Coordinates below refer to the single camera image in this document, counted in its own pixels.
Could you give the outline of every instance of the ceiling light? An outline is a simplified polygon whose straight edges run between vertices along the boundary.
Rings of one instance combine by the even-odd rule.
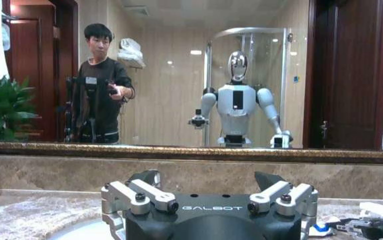
[[[201,50],[191,50],[191,51],[190,51],[190,54],[191,54],[191,55],[202,55],[202,54],[203,54],[203,51],[201,51]]]

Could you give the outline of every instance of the wooden door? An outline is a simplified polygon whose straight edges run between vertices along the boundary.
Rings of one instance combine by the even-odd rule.
[[[321,0],[314,40],[310,147],[378,150],[383,137],[383,0]]]
[[[33,140],[57,140],[55,8],[53,5],[17,5],[11,14],[11,78],[30,80],[35,88]]]

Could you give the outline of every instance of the robot chest panel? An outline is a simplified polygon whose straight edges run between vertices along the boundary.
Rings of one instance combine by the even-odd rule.
[[[218,90],[221,114],[252,114],[257,107],[257,91],[249,85],[226,85]]]

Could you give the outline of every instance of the green plant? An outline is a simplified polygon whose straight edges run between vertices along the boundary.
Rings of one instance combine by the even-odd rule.
[[[21,124],[38,117],[29,82],[26,79],[21,85],[15,80],[0,78],[0,140],[15,140]]]

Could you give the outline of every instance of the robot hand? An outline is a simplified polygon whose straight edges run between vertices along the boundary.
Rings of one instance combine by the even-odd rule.
[[[294,138],[293,138],[292,132],[286,130],[282,133],[278,133],[273,136],[270,140],[270,147],[289,149],[292,148],[293,140]]]
[[[209,120],[206,117],[202,115],[202,110],[197,109],[197,115],[191,118],[189,121],[189,124],[194,125],[195,129],[203,129],[205,126],[209,124]]]

